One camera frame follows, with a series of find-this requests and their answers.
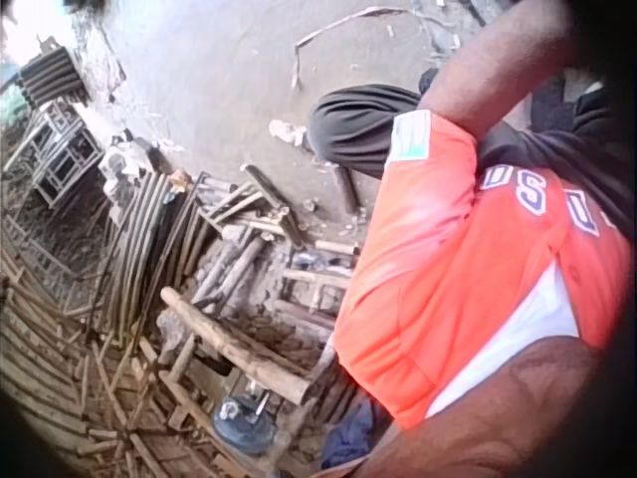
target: dirt floor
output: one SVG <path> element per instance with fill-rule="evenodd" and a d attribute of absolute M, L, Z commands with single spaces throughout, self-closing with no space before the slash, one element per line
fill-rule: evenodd
<path fill-rule="evenodd" d="M 355 234 L 329 176 L 312 156 L 270 136 L 273 119 L 305 124 L 320 96 L 344 87 L 385 83 L 416 89 L 427 68 L 451 55 L 453 35 L 428 23 L 443 46 L 432 58 L 420 21 L 411 15 L 362 18 L 317 38 L 302 49 L 303 89 L 293 91 L 294 44 L 308 33 L 374 5 L 415 8 L 453 25 L 465 42 L 480 28 L 457 0 L 112 0 L 102 19 L 126 80 L 108 104 L 94 106 L 135 134 L 170 139 L 170 161 L 191 174 L 206 170 L 242 181 L 239 166 L 257 164 L 300 205 L 318 202 L 311 224 L 341 240 Z M 474 2 L 490 21 L 494 0 Z M 355 177 L 371 210 L 378 181 Z"/>

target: man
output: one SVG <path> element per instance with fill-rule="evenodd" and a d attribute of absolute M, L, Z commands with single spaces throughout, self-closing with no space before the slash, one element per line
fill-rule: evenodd
<path fill-rule="evenodd" d="M 613 331 L 633 197 L 603 90 L 578 103 L 572 133 L 498 123 L 571 63 L 569 25 L 558 2 L 525 0 L 415 111 L 388 87 L 313 111 L 320 157 L 382 176 L 334 343 L 406 431 L 360 476 L 510 472 L 555 432 Z"/>

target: white undershirt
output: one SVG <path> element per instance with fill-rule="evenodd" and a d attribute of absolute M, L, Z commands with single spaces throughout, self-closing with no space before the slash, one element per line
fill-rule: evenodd
<path fill-rule="evenodd" d="M 555 261 L 542 273 L 506 323 L 440 392 L 426 417 L 444 410 L 526 346 L 554 336 L 579 337 L 564 278 Z"/>

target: dark trousers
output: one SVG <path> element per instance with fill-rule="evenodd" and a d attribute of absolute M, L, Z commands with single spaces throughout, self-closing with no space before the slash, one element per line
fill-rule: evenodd
<path fill-rule="evenodd" d="M 421 95 L 368 85 L 339 90 L 312 108 L 308 140 L 318 158 L 380 179 L 394 117 L 416 109 Z M 477 175 L 496 164 L 549 168 L 584 189 L 628 239 L 634 237 L 634 174 L 604 90 L 574 106 L 572 131 L 528 133 L 505 122 L 478 146 Z"/>

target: orange jersey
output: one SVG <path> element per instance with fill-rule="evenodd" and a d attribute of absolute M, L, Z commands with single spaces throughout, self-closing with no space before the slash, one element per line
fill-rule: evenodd
<path fill-rule="evenodd" d="M 428 111 L 394 121 L 367 239 L 336 320 L 340 363 L 403 428 L 507 321 L 551 261 L 579 336 L 603 347 L 630 247 L 580 188 L 499 165 L 476 183 L 476 142 Z"/>

